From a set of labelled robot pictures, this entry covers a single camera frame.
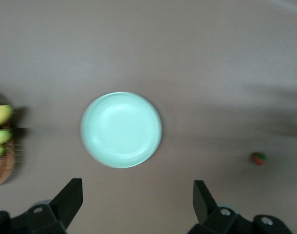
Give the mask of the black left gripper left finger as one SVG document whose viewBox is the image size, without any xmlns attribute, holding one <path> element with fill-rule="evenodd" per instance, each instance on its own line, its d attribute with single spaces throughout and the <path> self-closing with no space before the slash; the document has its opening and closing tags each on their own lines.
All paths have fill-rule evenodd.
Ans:
<svg viewBox="0 0 297 234">
<path fill-rule="evenodd" d="M 35 205 L 13 218 L 0 211 L 0 234 L 65 234 L 82 204 L 82 179 L 73 178 L 49 204 Z"/>
</svg>

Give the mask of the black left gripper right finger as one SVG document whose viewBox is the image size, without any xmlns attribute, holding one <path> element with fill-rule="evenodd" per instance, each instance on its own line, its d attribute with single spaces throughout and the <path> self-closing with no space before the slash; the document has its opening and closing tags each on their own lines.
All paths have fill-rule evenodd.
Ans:
<svg viewBox="0 0 297 234">
<path fill-rule="evenodd" d="M 218 206 L 202 180 L 193 184 L 193 208 L 198 220 L 190 234 L 290 234 L 280 219 L 271 215 L 257 215 L 253 221 L 234 210 Z"/>
</svg>

